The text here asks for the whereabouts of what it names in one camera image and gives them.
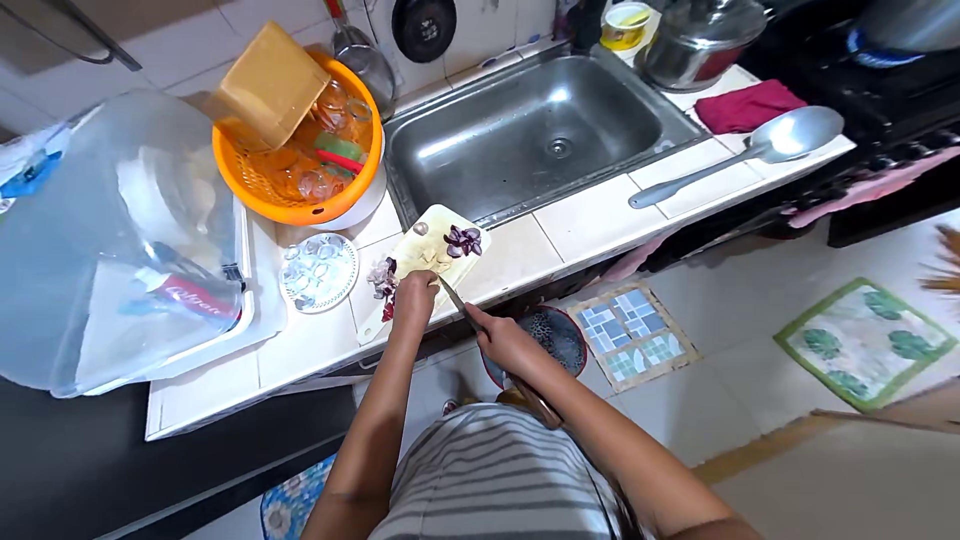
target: kitchen counter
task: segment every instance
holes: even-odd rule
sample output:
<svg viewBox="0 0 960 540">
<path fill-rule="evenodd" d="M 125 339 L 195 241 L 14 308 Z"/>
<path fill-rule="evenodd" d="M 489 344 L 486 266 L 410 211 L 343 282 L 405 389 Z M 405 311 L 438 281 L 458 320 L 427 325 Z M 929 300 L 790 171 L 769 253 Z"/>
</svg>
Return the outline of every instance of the kitchen counter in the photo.
<svg viewBox="0 0 960 540">
<path fill-rule="evenodd" d="M 492 69 L 536 53 L 537 44 L 501 57 Z M 634 52 L 620 56 L 625 61 Z M 401 100 L 406 108 L 475 80 L 486 70 L 468 70 Z M 707 90 L 665 94 L 696 119 L 693 104 L 702 97 L 754 85 L 758 79 L 739 66 Z M 632 209 L 627 199 L 642 188 L 700 170 L 744 149 L 746 135 L 720 135 L 662 160 L 621 174 L 547 207 L 491 230 L 491 248 L 457 287 L 467 302 L 491 306 L 517 292 L 552 282 L 592 264 L 622 254 L 649 238 L 707 217 L 721 209 L 795 180 L 849 152 L 854 144 L 840 135 L 802 160 L 766 164 L 748 160 L 682 189 L 647 209 Z M 384 174 L 381 167 L 378 174 Z M 276 226 L 276 249 L 296 243 L 316 231 Z M 333 309 L 304 315 L 288 309 L 287 328 L 262 343 L 170 380 L 152 383 L 146 438 L 154 440 L 208 424 L 273 395 L 290 391 L 296 382 L 357 362 L 382 351 L 390 325 L 374 341 L 361 346 L 356 329 L 382 309 L 365 278 L 389 255 L 402 236 L 388 193 L 373 215 L 341 232 L 360 254 L 360 279 L 346 301 Z M 447 301 L 435 313 L 430 328 L 443 326 L 459 313 Z"/>
</svg>

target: orange colander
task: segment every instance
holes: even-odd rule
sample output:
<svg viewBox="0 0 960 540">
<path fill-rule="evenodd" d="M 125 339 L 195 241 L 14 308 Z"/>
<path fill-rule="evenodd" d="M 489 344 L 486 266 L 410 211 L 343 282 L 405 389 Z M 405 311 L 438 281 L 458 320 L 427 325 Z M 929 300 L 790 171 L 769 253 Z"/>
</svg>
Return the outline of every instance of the orange colander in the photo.
<svg viewBox="0 0 960 540">
<path fill-rule="evenodd" d="M 322 53 L 307 52 L 348 93 L 366 102 L 372 112 L 370 157 L 350 185 L 322 203 L 308 203 L 300 197 L 296 181 L 288 178 L 281 167 L 273 166 L 268 154 L 257 154 L 235 146 L 215 125 L 212 140 L 213 156 L 220 174 L 237 198 L 264 217 L 296 226 L 325 223 L 350 209 L 370 186 L 380 164 L 383 145 L 380 113 L 367 87 L 345 65 Z"/>
</svg>

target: toothpaste tube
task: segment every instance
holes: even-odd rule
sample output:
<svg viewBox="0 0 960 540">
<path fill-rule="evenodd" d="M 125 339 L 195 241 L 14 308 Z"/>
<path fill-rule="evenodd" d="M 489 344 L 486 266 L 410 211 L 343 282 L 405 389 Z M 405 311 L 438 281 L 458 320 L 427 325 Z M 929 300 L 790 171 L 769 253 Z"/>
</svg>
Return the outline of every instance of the toothpaste tube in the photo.
<svg viewBox="0 0 960 540">
<path fill-rule="evenodd" d="M 153 268 L 141 268 L 133 274 L 147 285 L 147 292 L 175 302 L 205 318 L 232 321 L 233 306 L 223 302 L 199 284 L 175 274 L 160 274 Z"/>
</svg>

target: cooking pot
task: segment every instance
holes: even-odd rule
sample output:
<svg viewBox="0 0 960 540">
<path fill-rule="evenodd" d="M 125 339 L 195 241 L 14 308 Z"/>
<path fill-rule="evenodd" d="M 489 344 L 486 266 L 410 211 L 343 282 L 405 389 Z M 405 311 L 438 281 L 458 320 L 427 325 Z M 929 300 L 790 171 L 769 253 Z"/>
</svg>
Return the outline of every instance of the cooking pot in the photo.
<svg viewBox="0 0 960 540">
<path fill-rule="evenodd" d="M 716 83 L 766 25 L 755 0 L 678 0 L 663 11 L 635 63 L 664 90 L 699 91 Z"/>
<path fill-rule="evenodd" d="M 960 47 L 960 1 L 874 0 L 857 19 L 879 49 L 932 53 Z"/>
</svg>

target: floor mat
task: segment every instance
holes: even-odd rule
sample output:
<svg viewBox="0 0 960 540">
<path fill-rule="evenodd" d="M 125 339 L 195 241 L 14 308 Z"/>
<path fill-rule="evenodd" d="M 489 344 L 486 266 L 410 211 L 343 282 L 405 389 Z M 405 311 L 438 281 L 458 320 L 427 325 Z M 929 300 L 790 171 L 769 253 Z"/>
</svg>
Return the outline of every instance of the floor mat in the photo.
<svg viewBox="0 0 960 540">
<path fill-rule="evenodd" d="M 644 282 L 570 307 L 614 392 L 659 377 L 700 354 Z"/>
<path fill-rule="evenodd" d="M 336 454 L 263 494 L 260 524 L 266 540 L 297 540 L 324 490 Z"/>
<path fill-rule="evenodd" d="M 861 412 L 885 405 L 957 343 L 925 315 L 864 278 L 808 309 L 774 341 Z"/>
</svg>

